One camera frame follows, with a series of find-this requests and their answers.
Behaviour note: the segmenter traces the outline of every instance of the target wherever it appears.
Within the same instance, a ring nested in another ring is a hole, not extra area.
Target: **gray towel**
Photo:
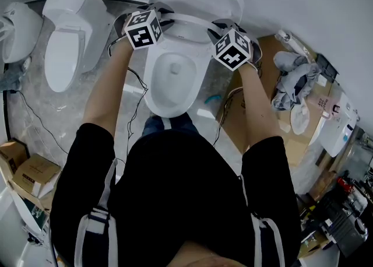
[[[290,110],[293,105],[301,104],[302,98],[311,92],[321,70],[316,63],[309,64],[306,57],[293,52],[279,51],[273,61],[282,75],[276,85],[277,93],[272,100],[272,107],[280,111]],[[302,76],[307,81],[295,95],[295,87]]]
[[[20,80],[26,73],[22,63],[23,61],[10,65],[9,69],[0,75],[0,92],[20,89]]]

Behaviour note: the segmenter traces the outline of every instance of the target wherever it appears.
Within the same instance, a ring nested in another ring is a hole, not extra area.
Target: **marble floor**
[[[118,1],[105,1],[105,4],[108,11],[115,17],[126,7],[134,6]],[[39,14],[41,14],[43,6],[43,2],[35,2],[29,5],[29,7]],[[44,126],[54,135],[63,150],[68,152],[82,121],[88,96],[108,61],[108,55],[105,48],[98,64],[92,71],[81,74],[79,79],[67,91],[63,93],[53,92],[49,88],[44,74],[45,49],[53,30],[54,25],[45,17],[37,46],[31,54],[32,62],[30,68],[22,79],[22,92],[27,103],[40,116]],[[117,36],[113,28],[108,43],[116,38]],[[135,51],[129,64],[133,70],[137,71],[140,77],[143,77],[146,53],[146,49]],[[205,101],[212,95],[219,94],[224,96],[230,79],[231,72],[222,67],[217,61],[212,60],[197,99],[188,110],[188,114],[191,116],[200,134],[211,143],[214,141],[218,126],[214,116],[219,110],[221,100],[215,99],[207,104],[205,104]],[[128,143],[126,125],[131,119],[136,104],[141,97],[141,94],[137,93],[136,90],[131,92],[132,87],[141,88],[135,75],[128,72],[115,133],[115,154],[124,161],[126,161],[126,145]],[[150,111],[145,102],[142,101],[138,109],[138,115],[132,123],[134,135],[128,143],[129,148],[140,137],[144,123],[149,115]],[[56,144],[51,134],[41,126],[40,120],[26,107],[19,93],[8,94],[8,117],[10,134],[12,137],[25,142],[31,154],[38,153],[61,167],[65,165],[66,153]],[[231,168],[237,174],[240,174],[241,154],[223,129],[216,143],[216,149]],[[300,166],[298,168],[291,168],[290,172],[296,192],[302,193],[308,191],[321,172],[314,165],[318,152],[321,152],[321,149],[316,143],[316,145],[314,144],[309,149]],[[120,178],[123,171],[124,164],[119,161],[117,178]]]

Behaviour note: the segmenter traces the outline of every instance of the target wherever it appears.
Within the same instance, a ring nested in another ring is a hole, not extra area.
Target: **cardboard box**
[[[50,212],[56,181],[61,173],[59,166],[37,154],[27,159],[26,146],[21,142],[11,140],[0,146],[0,172],[10,189],[45,212]],[[32,181],[23,181],[24,173],[40,184],[38,196],[31,194],[34,188],[34,185],[32,187],[30,185]]]
[[[60,172],[59,166],[34,154],[18,167],[13,182],[32,196],[42,198],[52,191]]]
[[[25,144],[12,139],[0,146],[0,170],[5,182],[13,178],[18,167],[26,160]]]
[[[27,191],[25,191],[21,186],[17,185],[14,181],[10,180],[8,181],[8,186],[13,189],[21,198],[28,199],[30,202],[35,204],[38,208],[41,210],[50,213],[52,209],[52,201],[53,201],[53,196],[54,192],[56,190],[56,185],[54,186],[53,190],[49,193],[47,193],[45,196],[42,198],[38,199],[32,194],[29,194]]]
[[[263,88],[268,96],[269,100],[276,94],[276,84],[280,76],[280,71],[275,66],[273,62],[273,57],[279,51],[285,51],[281,42],[277,41],[274,36],[266,36],[259,38],[259,44],[263,51],[263,57],[259,61],[261,63],[262,75],[261,82]],[[235,71],[228,86],[227,92],[235,89],[236,87],[242,86],[241,77],[238,71]],[[325,87],[320,85],[314,86],[314,92],[319,94],[328,95],[330,91],[331,84],[328,82]],[[227,99],[225,96],[220,111],[218,113],[218,121],[223,113],[223,106]],[[321,118],[321,111],[312,105],[309,108],[309,124],[307,129],[301,135],[296,135],[290,126],[290,111],[279,111],[276,112],[277,118],[281,128],[290,128],[288,132],[281,130],[281,136],[284,139],[286,156],[288,159],[289,166],[297,167],[305,151],[307,150],[308,144],[317,128],[317,125]],[[248,148],[248,138],[247,138],[247,127],[246,127],[246,116],[245,116],[245,100],[243,92],[237,93],[228,102],[226,107],[226,116],[223,121],[223,129],[233,141],[237,149],[243,154]]]
[[[299,250],[298,259],[308,257],[309,255],[312,255],[313,253],[317,252],[318,250],[321,250],[322,247],[324,247],[326,244],[329,243],[328,238],[321,233],[321,232],[314,232],[310,238],[308,238],[306,241],[304,241],[301,244],[301,248]]]

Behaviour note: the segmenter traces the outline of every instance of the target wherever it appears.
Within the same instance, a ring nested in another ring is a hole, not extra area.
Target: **black sleeve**
[[[248,204],[261,218],[272,219],[281,234],[286,266],[300,249],[300,220],[293,183],[281,137],[253,145],[242,158]]]
[[[107,130],[94,124],[79,128],[58,180],[50,217],[54,247],[70,265],[80,219],[98,204],[114,158],[114,139]]]

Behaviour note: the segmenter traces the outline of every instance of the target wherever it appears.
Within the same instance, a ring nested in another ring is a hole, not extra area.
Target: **forearm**
[[[239,68],[244,88],[249,145],[279,135],[279,123],[256,70],[249,64]]]
[[[89,96],[83,123],[103,127],[114,137],[127,67],[133,49],[127,39],[119,41],[112,57]]]

